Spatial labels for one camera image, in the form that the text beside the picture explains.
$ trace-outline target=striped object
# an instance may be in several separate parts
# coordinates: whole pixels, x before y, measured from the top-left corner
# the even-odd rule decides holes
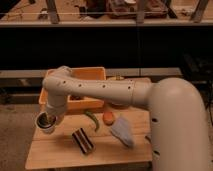
[[[80,147],[83,154],[88,154],[93,150],[94,145],[92,144],[92,142],[87,137],[83,128],[80,128],[77,131],[75,131],[72,134],[72,137],[77,142],[77,144]]]

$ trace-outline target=wooden tabletop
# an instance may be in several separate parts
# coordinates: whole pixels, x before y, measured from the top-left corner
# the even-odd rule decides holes
[[[66,115],[51,135],[43,134],[38,128],[30,147],[26,169],[64,168],[109,164],[129,164],[152,160],[151,145],[145,139],[150,132],[149,113],[129,107],[114,112],[116,118],[122,115],[130,125],[134,138],[134,148],[124,146],[112,136],[110,127],[103,124],[102,113],[95,114],[100,128],[94,131],[95,124],[85,115]],[[71,134],[84,128],[95,149],[89,155],[80,151]]]

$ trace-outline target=wooden table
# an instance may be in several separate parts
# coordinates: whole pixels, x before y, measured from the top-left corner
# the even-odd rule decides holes
[[[178,19],[146,19],[144,24],[156,24],[156,25],[163,25],[163,24],[190,24],[190,16],[184,16],[181,14],[182,9],[192,9],[195,10],[197,5],[197,0],[173,0],[171,2],[171,9],[174,10]],[[73,26],[89,26],[92,24],[94,25],[114,25],[114,26],[136,26],[135,20],[132,19],[111,19],[108,15],[104,15],[99,19],[92,19],[92,18],[82,18],[79,15],[78,8],[74,7],[74,5],[83,5],[85,4],[84,0],[55,0],[57,12],[60,17],[60,24],[67,24]],[[33,5],[29,5],[28,0],[21,0],[13,9],[10,10],[0,22],[3,21],[10,21],[10,22],[31,22],[31,24],[43,24],[45,25],[49,23],[49,18],[47,20],[38,20],[38,15],[41,12],[42,8],[47,8],[45,0],[36,0],[36,3]],[[208,22],[212,23],[213,19],[213,0],[210,0],[208,6],[204,12],[203,19],[209,20]]]
[[[63,122],[50,135],[43,134],[38,128],[32,140],[26,169],[65,168],[80,166],[100,166],[113,164],[130,164],[152,160],[151,145],[145,136],[150,133],[149,112],[134,107],[112,107],[106,104],[103,111],[112,111],[116,118],[125,117],[132,129],[135,146],[133,149],[124,146],[112,136],[110,127],[104,125],[102,112],[95,113],[100,123],[97,132],[95,123],[87,116],[67,112]],[[84,128],[95,146],[89,155],[83,155],[71,134]]]

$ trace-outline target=metal cup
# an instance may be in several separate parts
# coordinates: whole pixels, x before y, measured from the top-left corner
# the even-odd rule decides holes
[[[45,112],[42,112],[37,116],[35,124],[43,133],[51,134],[55,130],[56,116],[49,118]]]

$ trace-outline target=box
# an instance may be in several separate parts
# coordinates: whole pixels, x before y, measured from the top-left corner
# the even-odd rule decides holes
[[[72,68],[73,76],[75,78],[84,79],[84,80],[106,80],[106,73],[104,67],[85,67],[85,68]],[[53,72],[54,69],[48,70],[46,75]],[[39,104],[43,107],[47,100],[47,92],[42,88]],[[103,100],[83,97],[80,100],[73,100],[71,96],[68,96],[67,107],[68,110],[75,109],[92,109],[92,108],[101,108],[104,105]]]

